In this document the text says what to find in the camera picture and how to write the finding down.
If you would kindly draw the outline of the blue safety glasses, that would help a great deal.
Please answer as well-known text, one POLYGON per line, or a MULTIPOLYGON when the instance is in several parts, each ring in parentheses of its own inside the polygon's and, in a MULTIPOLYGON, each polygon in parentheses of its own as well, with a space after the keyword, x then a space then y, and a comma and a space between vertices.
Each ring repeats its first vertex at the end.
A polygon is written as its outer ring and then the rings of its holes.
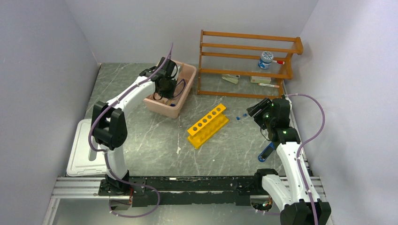
POLYGON ((176 89, 175 89, 176 94, 174 94, 174 99, 178 98, 182 94, 185 87, 186 87, 186 80, 181 79, 176 85, 176 89))

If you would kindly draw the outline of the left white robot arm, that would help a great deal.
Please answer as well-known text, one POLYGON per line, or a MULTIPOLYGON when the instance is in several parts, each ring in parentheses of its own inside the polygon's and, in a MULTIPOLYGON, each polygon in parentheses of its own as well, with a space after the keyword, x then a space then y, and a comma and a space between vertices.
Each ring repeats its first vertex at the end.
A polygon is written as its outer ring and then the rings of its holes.
POLYGON ((163 57, 157 66, 142 71, 118 96, 106 103, 98 101, 94 105, 89 145, 92 150, 104 153, 107 166, 105 178, 118 195, 127 193, 130 188, 122 150, 128 134, 125 113, 154 93, 161 98, 173 98, 177 78, 177 64, 163 57))

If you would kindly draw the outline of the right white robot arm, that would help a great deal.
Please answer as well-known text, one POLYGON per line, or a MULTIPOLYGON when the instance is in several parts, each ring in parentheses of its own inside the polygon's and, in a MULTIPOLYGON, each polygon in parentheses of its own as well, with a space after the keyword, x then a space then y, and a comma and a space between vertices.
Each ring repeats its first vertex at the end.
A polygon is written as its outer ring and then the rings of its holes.
POLYGON ((306 168, 302 142, 298 131, 290 126, 292 103, 288 97, 264 98, 247 113, 260 130, 267 130, 267 139, 272 142, 280 157, 289 184, 287 188, 276 174, 261 175, 253 182, 258 194, 270 195, 280 210, 283 225, 325 225, 331 216, 331 206, 321 200, 306 168))

